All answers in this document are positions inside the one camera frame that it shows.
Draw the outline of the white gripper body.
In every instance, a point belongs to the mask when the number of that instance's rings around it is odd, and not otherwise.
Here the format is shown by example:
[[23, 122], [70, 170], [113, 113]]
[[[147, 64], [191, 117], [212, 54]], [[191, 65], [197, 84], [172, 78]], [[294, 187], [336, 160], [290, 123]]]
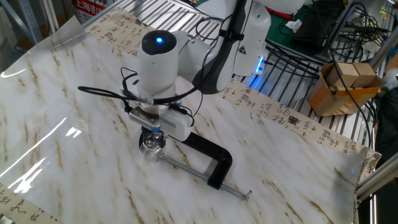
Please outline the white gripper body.
[[160, 115], [161, 131], [179, 141], [185, 141], [192, 130], [192, 119], [187, 114], [168, 110]]

